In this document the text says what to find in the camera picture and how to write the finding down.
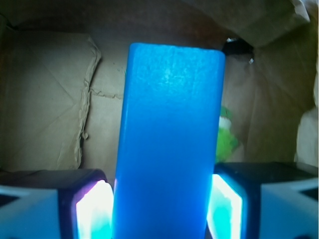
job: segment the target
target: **white plastic piece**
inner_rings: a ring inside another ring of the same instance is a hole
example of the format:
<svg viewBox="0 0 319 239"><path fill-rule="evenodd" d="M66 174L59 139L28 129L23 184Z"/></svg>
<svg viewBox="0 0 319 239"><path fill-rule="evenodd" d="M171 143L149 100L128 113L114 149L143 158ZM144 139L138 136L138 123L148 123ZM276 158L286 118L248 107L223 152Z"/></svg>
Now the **white plastic piece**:
<svg viewBox="0 0 319 239"><path fill-rule="evenodd" d="M224 129L230 129L231 128L231 121L230 119L226 117L219 117L219 127Z"/></svg>
<svg viewBox="0 0 319 239"><path fill-rule="evenodd" d="M306 112L301 119L295 160L318 167L318 108Z"/></svg>

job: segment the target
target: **cardboard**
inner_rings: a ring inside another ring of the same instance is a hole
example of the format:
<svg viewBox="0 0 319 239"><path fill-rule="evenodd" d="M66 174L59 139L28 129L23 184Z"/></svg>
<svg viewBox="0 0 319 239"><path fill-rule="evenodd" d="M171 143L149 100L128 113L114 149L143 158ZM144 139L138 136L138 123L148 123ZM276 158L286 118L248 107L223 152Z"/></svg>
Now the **cardboard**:
<svg viewBox="0 0 319 239"><path fill-rule="evenodd" d="M86 34L7 31L1 49L1 167L74 169L101 54Z"/></svg>

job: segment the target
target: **purple light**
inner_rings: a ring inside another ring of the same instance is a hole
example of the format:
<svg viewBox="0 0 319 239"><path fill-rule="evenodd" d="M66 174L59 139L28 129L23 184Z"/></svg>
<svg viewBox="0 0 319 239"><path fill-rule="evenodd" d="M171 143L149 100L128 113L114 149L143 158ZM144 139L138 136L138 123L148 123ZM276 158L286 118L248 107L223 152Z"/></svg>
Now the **purple light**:
<svg viewBox="0 0 319 239"><path fill-rule="evenodd" d="M113 202L112 187L104 180L84 195L76 204L79 239L111 238Z"/></svg>

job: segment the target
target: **blue light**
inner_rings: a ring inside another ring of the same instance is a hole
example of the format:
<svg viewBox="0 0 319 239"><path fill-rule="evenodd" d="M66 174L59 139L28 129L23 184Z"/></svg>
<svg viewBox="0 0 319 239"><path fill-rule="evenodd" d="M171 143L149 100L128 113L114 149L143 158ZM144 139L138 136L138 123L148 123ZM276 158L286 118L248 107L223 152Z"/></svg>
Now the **blue light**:
<svg viewBox="0 0 319 239"><path fill-rule="evenodd" d="M213 174L207 224L214 239L240 238L242 206L243 199L218 174Z"/></svg>
<svg viewBox="0 0 319 239"><path fill-rule="evenodd" d="M79 239L110 239L112 235L112 187L104 180L97 182L76 204Z"/></svg>

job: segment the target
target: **torn cardboard edge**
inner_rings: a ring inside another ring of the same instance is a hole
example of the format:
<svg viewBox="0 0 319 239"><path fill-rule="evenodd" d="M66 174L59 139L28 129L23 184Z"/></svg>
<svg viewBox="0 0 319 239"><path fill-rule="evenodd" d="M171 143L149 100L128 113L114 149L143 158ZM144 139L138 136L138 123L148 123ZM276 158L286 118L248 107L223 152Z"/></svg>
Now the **torn cardboard edge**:
<svg viewBox="0 0 319 239"><path fill-rule="evenodd" d="M91 45L91 48L92 48L91 50L92 50L92 53L94 54L94 57L92 58L90 65L88 66L88 69L86 71L86 75L84 78L85 87L82 91L81 105L80 105L80 111L79 111L79 118L81 120L79 125L79 132L77 135L78 140L74 149L76 167L80 166L81 160L82 160L81 138L87 139L88 137L88 134L85 133L84 128L85 128L86 120L89 114L90 102L91 102L90 85L92 82L95 69L98 66L99 61L101 60L101 57L102 57L100 50L94 44L91 37L89 37L88 42Z"/></svg>

